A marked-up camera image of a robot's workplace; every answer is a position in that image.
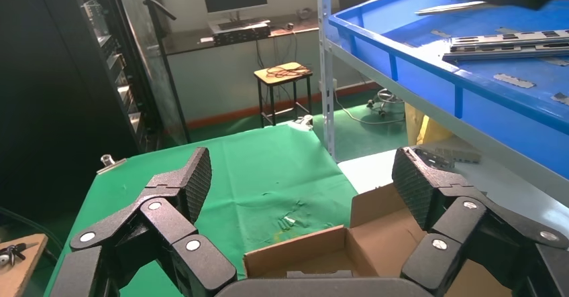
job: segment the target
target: wooden board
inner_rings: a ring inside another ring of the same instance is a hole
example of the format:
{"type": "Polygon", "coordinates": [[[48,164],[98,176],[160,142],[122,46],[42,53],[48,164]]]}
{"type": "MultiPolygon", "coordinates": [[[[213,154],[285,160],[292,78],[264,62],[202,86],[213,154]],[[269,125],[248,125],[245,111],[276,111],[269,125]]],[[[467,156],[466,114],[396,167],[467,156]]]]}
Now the wooden board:
{"type": "Polygon", "coordinates": [[[23,251],[25,260],[16,258],[13,267],[10,264],[0,267],[0,297],[19,297],[23,294],[47,242],[46,235],[36,234],[0,243],[0,249],[18,243],[37,243],[37,245],[23,251]]]}
{"type": "Polygon", "coordinates": [[[269,75],[268,73],[271,72],[278,72],[281,70],[293,70],[302,67],[301,64],[298,62],[289,62],[288,64],[279,64],[275,67],[265,68],[261,70],[257,70],[254,72],[255,76],[257,76],[260,80],[262,80],[265,84],[278,84],[282,82],[289,82],[296,79],[300,79],[307,76],[312,76],[312,72],[306,69],[300,69],[298,74],[286,74],[284,76],[274,76],[269,75]]]}

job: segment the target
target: stool leg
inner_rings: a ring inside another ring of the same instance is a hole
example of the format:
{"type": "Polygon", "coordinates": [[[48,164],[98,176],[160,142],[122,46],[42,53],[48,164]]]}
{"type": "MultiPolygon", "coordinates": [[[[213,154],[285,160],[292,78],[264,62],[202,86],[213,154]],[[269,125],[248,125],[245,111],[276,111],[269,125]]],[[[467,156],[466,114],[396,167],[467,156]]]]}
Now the stool leg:
{"type": "Polygon", "coordinates": [[[263,119],[263,94],[261,92],[261,80],[257,78],[257,88],[259,90],[259,117],[261,117],[261,128],[265,127],[263,119]]]}
{"type": "Polygon", "coordinates": [[[268,87],[268,92],[270,93],[270,110],[272,112],[272,125],[276,126],[276,114],[274,112],[274,95],[272,93],[272,86],[268,87]]]}
{"type": "Polygon", "coordinates": [[[294,103],[293,103],[293,108],[295,109],[295,118],[298,118],[299,116],[299,109],[297,107],[297,81],[293,81],[293,98],[294,103]]]}
{"type": "Polygon", "coordinates": [[[306,77],[306,93],[308,94],[308,112],[312,115],[312,93],[310,92],[310,77],[306,77]]]}

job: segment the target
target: stool top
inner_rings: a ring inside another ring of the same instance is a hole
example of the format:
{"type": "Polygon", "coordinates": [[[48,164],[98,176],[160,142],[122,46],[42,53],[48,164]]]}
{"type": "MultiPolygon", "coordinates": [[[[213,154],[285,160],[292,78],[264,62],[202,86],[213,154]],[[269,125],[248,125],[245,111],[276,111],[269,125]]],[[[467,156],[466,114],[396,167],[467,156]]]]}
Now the stool top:
{"type": "Polygon", "coordinates": [[[257,70],[254,74],[265,84],[284,84],[312,76],[310,69],[298,62],[289,62],[288,64],[257,70]]]}

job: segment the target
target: floor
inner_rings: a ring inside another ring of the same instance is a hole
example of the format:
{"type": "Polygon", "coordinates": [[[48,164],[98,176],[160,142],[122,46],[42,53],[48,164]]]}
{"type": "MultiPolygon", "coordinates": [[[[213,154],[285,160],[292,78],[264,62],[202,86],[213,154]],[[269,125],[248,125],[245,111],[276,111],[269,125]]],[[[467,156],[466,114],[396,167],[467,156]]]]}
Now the floor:
{"type": "MultiPolygon", "coordinates": [[[[380,117],[377,110],[369,109],[366,104],[376,91],[368,91],[354,95],[340,97],[340,103],[357,119],[368,123],[381,123],[379,125],[369,125],[355,121],[342,111],[342,108],[335,104],[335,158],[338,162],[393,150],[397,147],[407,145],[407,130],[404,122],[403,104],[394,104],[386,107],[388,112],[386,117],[380,117]],[[396,121],[393,123],[382,123],[385,121],[396,121]]],[[[314,132],[318,138],[323,140],[323,116],[321,103],[313,104],[313,125],[314,132]]],[[[277,122],[284,122],[293,119],[294,116],[279,117],[277,122]]],[[[259,128],[259,116],[251,116],[215,126],[203,127],[191,131],[193,141],[203,141],[215,137],[222,137],[259,128]]],[[[55,235],[62,239],[67,237],[67,233],[74,221],[74,215],[65,215],[56,220],[45,220],[42,224],[55,232],[55,235]]],[[[33,233],[30,229],[8,229],[10,236],[21,237],[33,233]]],[[[25,297],[42,296],[45,287],[53,271],[51,265],[45,258],[42,258],[30,280],[24,293],[25,297]]]]}
{"type": "MultiPolygon", "coordinates": [[[[368,91],[340,97],[340,103],[349,110],[357,119],[369,123],[382,123],[384,121],[397,121],[396,123],[385,123],[381,125],[369,125],[353,120],[342,108],[335,104],[335,149],[336,160],[339,162],[359,158],[370,154],[385,152],[394,148],[407,145],[407,130],[403,121],[405,112],[403,104],[388,104],[385,110],[386,117],[378,115],[378,110],[369,109],[366,104],[376,91],[368,91]]],[[[323,117],[322,104],[313,103],[314,132],[318,138],[324,142],[323,137],[323,117]]],[[[279,116],[277,123],[290,121],[295,118],[290,115],[279,116]]],[[[208,126],[191,131],[193,141],[202,141],[248,131],[259,128],[259,116],[250,116],[215,126],[208,126]]]]}

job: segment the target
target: green cloth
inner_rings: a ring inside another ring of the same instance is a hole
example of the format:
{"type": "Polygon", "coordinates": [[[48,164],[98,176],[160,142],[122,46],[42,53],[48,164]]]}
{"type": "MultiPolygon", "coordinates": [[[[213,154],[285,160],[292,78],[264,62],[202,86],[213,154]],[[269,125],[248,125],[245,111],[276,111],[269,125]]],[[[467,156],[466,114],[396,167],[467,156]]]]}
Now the green cloth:
{"type": "MultiPolygon", "coordinates": [[[[245,252],[348,224],[356,191],[313,132],[283,125],[135,156],[97,176],[64,253],[70,251],[72,236],[132,203],[153,175],[180,168],[198,146],[209,148],[213,178],[196,227],[233,263],[239,279],[245,276],[245,252]]],[[[62,257],[46,296],[61,263],[62,257]]],[[[138,271],[121,295],[179,292],[152,262],[138,271]]]]}

